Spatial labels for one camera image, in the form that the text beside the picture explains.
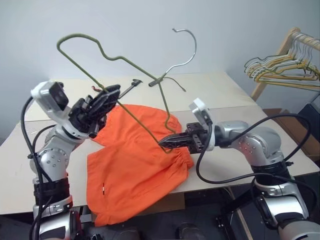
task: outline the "white table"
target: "white table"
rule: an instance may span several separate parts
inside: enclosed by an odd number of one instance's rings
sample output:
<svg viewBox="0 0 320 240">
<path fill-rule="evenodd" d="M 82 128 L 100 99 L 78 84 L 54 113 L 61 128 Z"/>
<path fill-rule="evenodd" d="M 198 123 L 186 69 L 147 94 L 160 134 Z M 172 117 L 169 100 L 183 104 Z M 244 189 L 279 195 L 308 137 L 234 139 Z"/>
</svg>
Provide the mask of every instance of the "white table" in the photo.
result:
<svg viewBox="0 0 320 240">
<path fill-rule="evenodd" d="M 133 77 L 123 78 L 127 80 L 129 86 Z M 122 99 L 123 103 L 143 104 L 144 94 L 149 95 L 148 91 L 156 95 L 150 95 L 150 101 L 144 105 L 163 108 L 160 94 L 157 87 L 145 87 L 150 81 L 147 78 L 136 77 L 144 80 L 144 84 L 133 89 Z M 175 115 L 183 127 L 186 123 L 196 122 L 196 118 L 189 111 L 188 105 L 196 97 L 200 97 L 210 108 L 212 116 L 216 122 L 229 120 L 242 120 L 253 124 L 264 118 L 266 115 L 256 105 L 256 103 L 245 94 L 245 92 L 225 73 L 217 72 L 212 74 L 184 74 L 175 76 L 180 84 L 187 90 L 181 91 L 171 80 L 163 82 L 164 93 L 167 97 L 169 109 Z M 92 83 L 90 81 L 77 81 L 79 84 L 74 91 L 68 84 L 74 85 L 74 80 L 63 80 L 65 91 L 73 104 L 78 98 L 83 97 L 89 92 Z M 46 115 L 42 114 L 39 106 L 33 105 L 27 114 L 26 129 L 31 138 L 42 128 L 54 124 Z M 274 121 L 268 121 L 264 126 L 275 129 L 282 140 L 282 151 L 284 155 L 289 154 L 297 145 L 286 134 L 286 132 Z M 37 149 L 42 146 L 46 134 L 42 134 L 38 140 Z M 86 205 L 87 189 L 87 155 L 101 149 L 101 146 L 91 140 L 86 140 L 79 146 L 70 157 L 69 172 L 70 193 L 73 196 L 75 206 Z M 28 149 L 21 133 L 21 126 L 17 124 L 8 139 L 0 147 L 2 165 L 0 168 L 1 196 L 0 214 L 29 212 L 34 205 L 32 178 L 35 176 L 29 167 L 27 159 Z M 194 162 L 198 154 L 192 155 Z M 292 157 L 294 165 L 289 168 L 292 175 L 303 175 L 318 172 L 319 168 L 304 155 L 300 150 Z M 200 171 L 207 179 L 224 180 L 251 173 L 252 170 L 244 156 L 234 149 L 220 149 L 216 147 L 213 151 L 207 152 L 201 162 Z M 197 175 L 195 167 L 190 169 L 188 179 L 177 187 L 173 193 L 195 191 L 209 188 L 219 188 L 249 183 L 250 179 L 242 179 L 228 184 L 213 185 L 201 181 Z"/>
</svg>

